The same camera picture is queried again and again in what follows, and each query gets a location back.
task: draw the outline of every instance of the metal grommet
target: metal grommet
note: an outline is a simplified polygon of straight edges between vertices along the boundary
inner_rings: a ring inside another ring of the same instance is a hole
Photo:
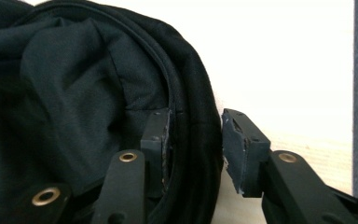
[[[52,203],[60,197],[60,194],[60,190],[55,187],[44,189],[33,197],[32,204],[35,206],[43,206]]]
[[[124,162],[135,161],[138,156],[135,153],[128,152],[120,156],[120,160]]]
[[[281,153],[281,154],[279,154],[279,158],[286,162],[296,162],[297,161],[297,158],[294,155],[289,154],[289,153]]]

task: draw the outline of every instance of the black bag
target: black bag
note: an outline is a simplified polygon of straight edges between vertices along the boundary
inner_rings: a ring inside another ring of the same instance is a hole
[[[0,0],[0,223],[15,223],[34,186],[65,183],[81,199],[164,108],[165,192],[147,202],[147,221],[208,223],[222,140],[197,52],[170,25],[123,8]]]

